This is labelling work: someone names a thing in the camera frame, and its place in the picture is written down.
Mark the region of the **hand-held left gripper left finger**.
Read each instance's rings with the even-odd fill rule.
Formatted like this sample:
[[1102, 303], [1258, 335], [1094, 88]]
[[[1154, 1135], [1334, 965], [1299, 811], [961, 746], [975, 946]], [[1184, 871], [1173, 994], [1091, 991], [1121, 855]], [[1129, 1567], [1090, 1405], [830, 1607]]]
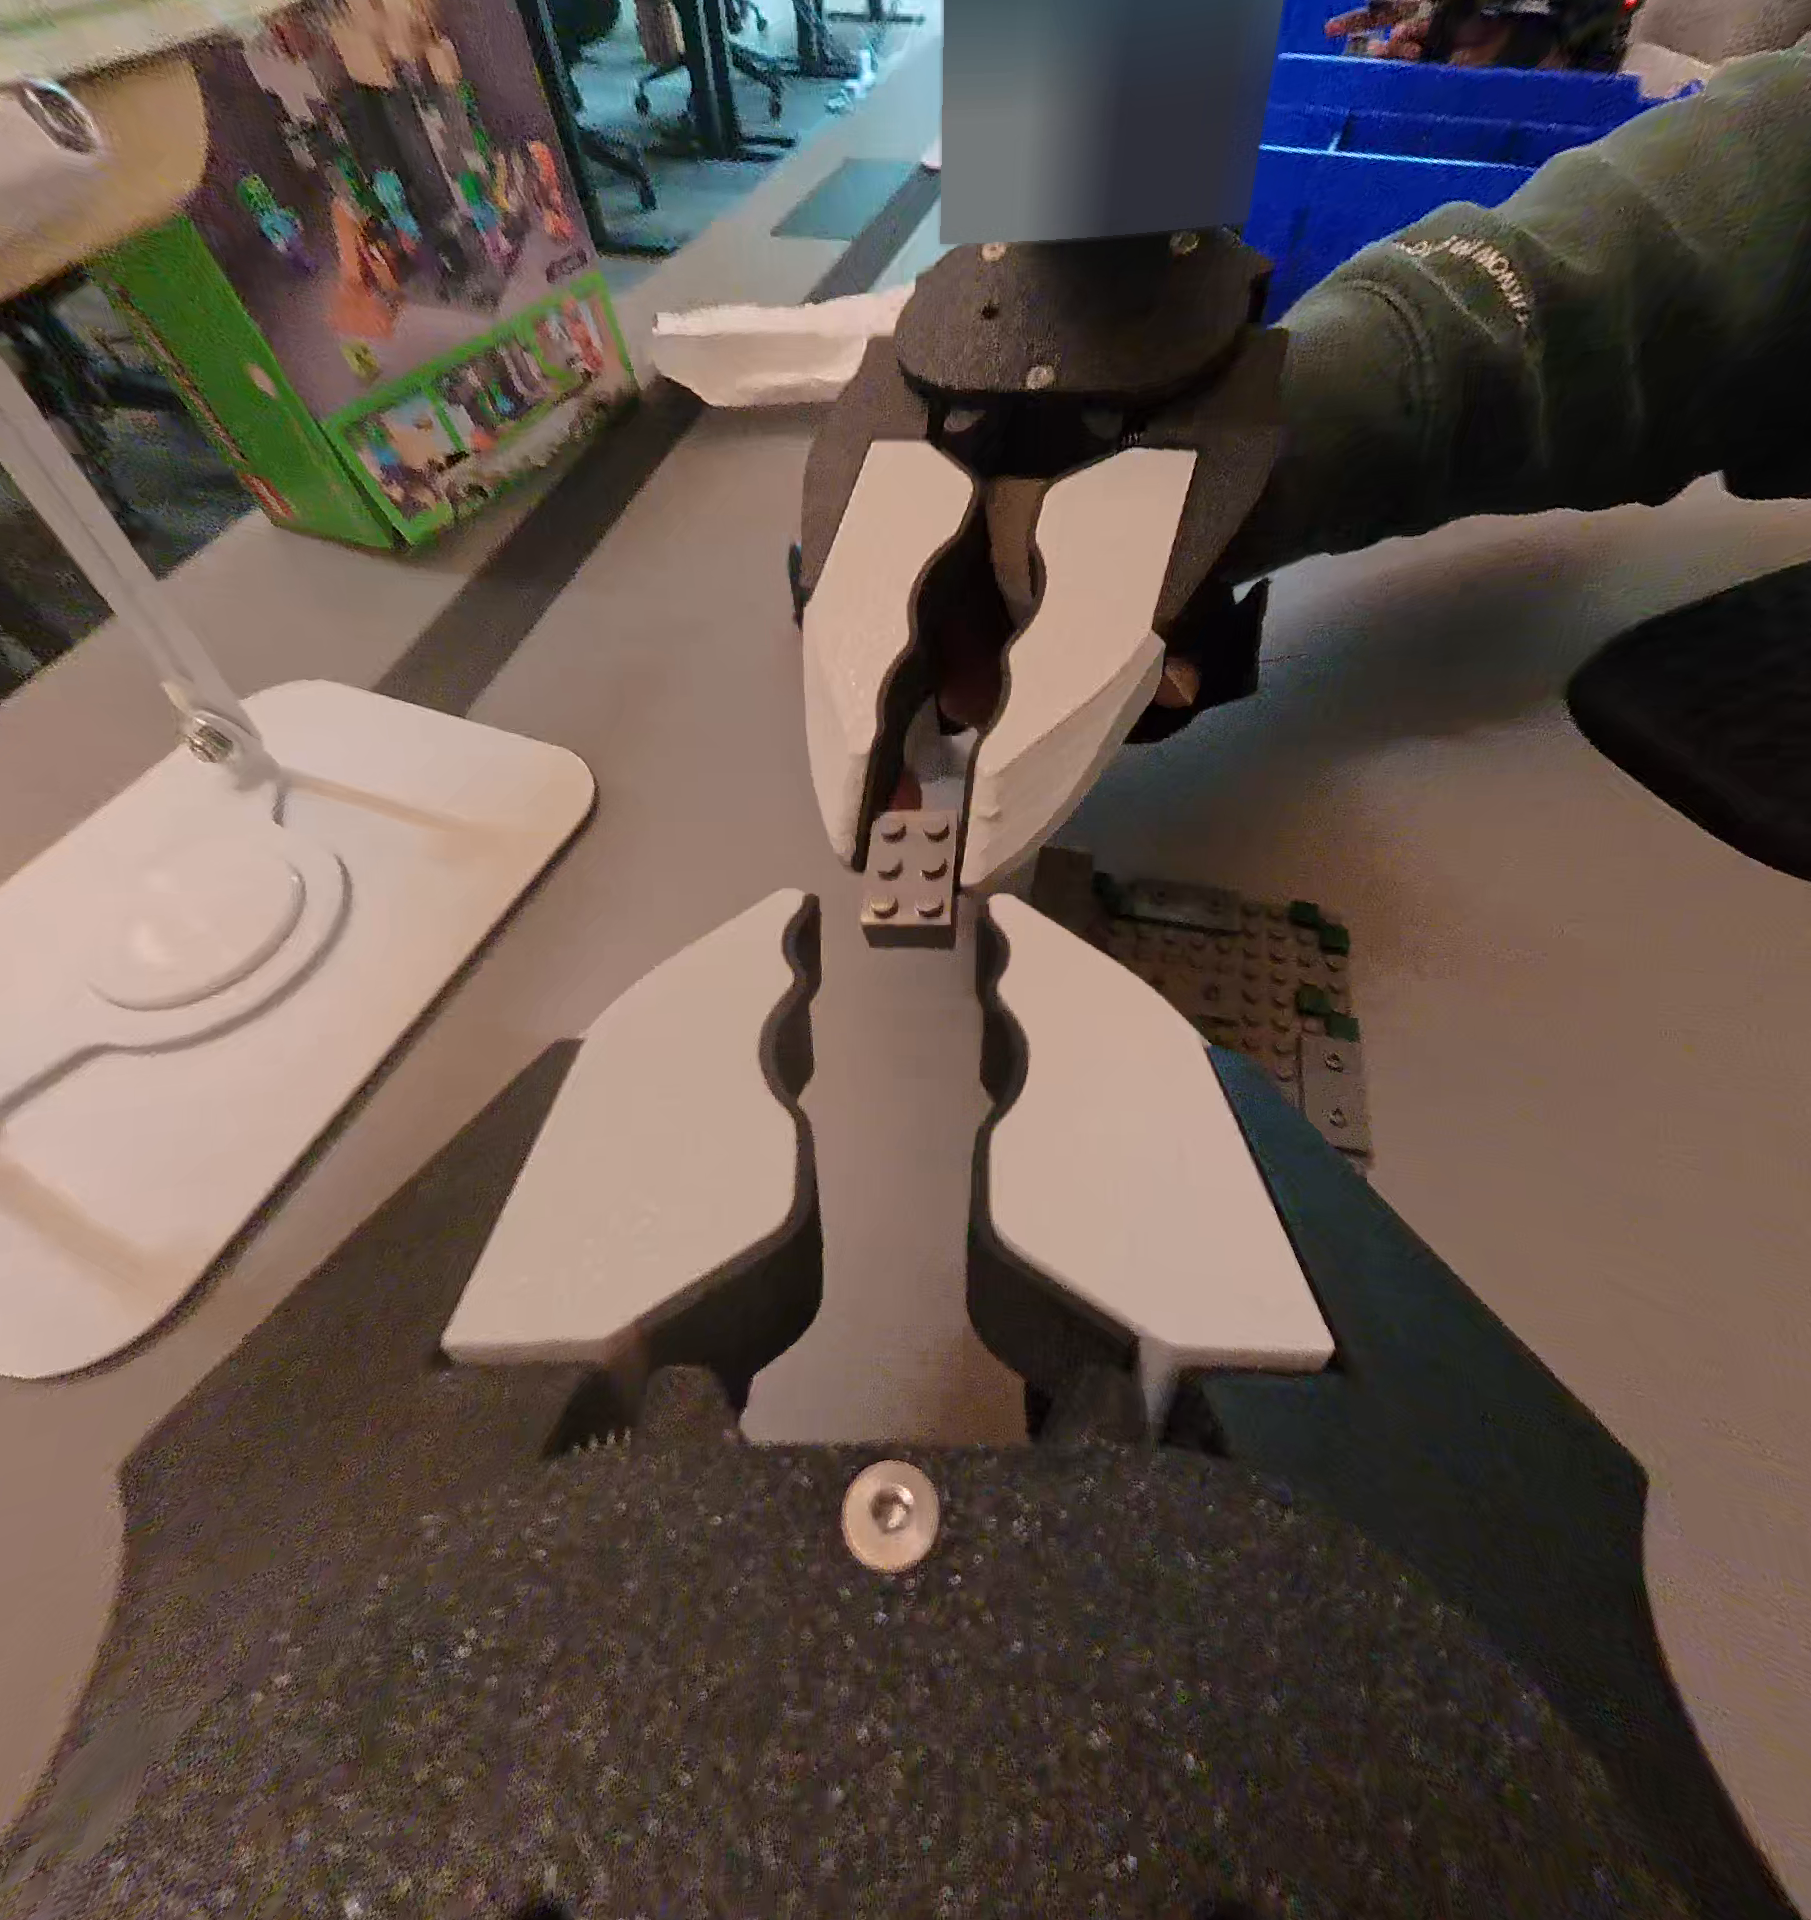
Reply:
[[662, 960], [579, 1037], [441, 1350], [571, 1368], [551, 1447], [627, 1439], [655, 1374], [743, 1414], [822, 1303], [821, 900], [785, 887]]

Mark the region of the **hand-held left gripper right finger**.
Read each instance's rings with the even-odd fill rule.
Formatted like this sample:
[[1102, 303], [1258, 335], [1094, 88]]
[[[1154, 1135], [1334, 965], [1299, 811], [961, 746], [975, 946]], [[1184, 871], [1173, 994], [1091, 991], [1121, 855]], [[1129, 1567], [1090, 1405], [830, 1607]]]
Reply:
[[968, 1316], [1032, 1420], [1099, 1371], [1152, 1432], [1190, 1380], [1324, 1374], [1334, 1332], [1202, 1035], [1015, 895], [977, 975]]

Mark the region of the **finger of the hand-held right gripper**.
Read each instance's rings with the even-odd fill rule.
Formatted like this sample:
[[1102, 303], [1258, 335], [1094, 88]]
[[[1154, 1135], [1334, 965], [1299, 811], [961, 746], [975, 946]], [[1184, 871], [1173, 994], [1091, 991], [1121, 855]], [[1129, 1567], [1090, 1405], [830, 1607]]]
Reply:
[[1070, 817], [1152, 703], [1159, 596], [1197, 467], [1129, 446], [1054, 482], [1037, 509], [1039, 591], [1003, 701], [971, 762], [965, 887], [991, 889]]
[[871, 445], [808, 594], [806, 744], [826, 838], [855, 871], [934, 694], [930, 618], [966, 563], [977, 494], [935, 445]]

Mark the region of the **grey brick baseplate model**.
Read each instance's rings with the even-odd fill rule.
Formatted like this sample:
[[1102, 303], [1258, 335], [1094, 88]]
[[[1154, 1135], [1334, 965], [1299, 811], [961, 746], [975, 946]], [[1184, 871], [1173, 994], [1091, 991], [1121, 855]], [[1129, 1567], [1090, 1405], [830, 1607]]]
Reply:
[[1028, 900], [1147, 982], [1206, 1043], [1265, 1068], [1353, 1165], [1374, 1165], [1350, 928], [1324, 905], [1114, 876], [1062, 844], [1037, 853]]

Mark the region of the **dark grey rectangular brick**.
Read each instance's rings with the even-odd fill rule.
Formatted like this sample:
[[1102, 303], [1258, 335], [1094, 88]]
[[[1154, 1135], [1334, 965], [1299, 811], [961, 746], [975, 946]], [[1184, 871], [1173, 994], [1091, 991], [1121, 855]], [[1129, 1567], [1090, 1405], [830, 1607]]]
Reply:
[[874, 816], [859, 900], [866, 943], [956, 947], [962, 853], [962, 816], [952, 808], [893, 808]]

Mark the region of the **person's right forearm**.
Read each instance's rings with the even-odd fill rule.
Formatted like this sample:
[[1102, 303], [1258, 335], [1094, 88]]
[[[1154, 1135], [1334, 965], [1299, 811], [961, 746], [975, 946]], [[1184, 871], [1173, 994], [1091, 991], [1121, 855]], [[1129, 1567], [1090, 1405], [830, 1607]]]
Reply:
[[1447, 205], [1285, 314], [1231, 585], [1476, 516], [1811, 498], [1811, 33]]

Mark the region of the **person's right hand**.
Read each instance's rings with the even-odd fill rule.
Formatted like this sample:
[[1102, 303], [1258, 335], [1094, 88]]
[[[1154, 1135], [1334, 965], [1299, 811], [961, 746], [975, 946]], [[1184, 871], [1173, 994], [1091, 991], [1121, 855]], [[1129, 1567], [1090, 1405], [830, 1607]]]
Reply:
[[943, 615], [935, 690], [941, 733], [984, 733], [991, 725], [1003, 699], [1015, 633], [1017, 620], [997, 591], [966, 596]]

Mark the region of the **white printed paper bag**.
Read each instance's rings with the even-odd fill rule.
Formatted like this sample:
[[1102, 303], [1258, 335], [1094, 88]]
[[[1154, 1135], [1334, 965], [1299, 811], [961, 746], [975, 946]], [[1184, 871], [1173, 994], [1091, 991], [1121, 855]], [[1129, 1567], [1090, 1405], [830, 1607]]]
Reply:
[[719, 408], [830, 400], [874, 342], [889, 342], [917, 284], [799, 305], [707, 305], [662, 311], [651, 366]]

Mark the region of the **blue container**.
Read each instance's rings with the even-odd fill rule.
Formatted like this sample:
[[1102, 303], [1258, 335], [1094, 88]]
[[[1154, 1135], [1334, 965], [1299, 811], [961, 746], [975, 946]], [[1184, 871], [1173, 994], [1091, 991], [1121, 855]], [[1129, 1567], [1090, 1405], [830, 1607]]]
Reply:
[[1249, 239], [1271, 312], [1445, 205], [1498, 205], [1552, 157], [1694, 92], [1640, 4], [1288, 4]]

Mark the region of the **green toy set box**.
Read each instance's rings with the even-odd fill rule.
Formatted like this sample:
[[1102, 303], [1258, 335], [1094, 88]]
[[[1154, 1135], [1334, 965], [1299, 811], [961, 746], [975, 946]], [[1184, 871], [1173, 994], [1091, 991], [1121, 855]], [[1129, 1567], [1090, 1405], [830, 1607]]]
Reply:
[[292, 4], [195, 74], [196, 189], [91, 278], [278, 527], [435, 542], [630, 406], [517, 4]]

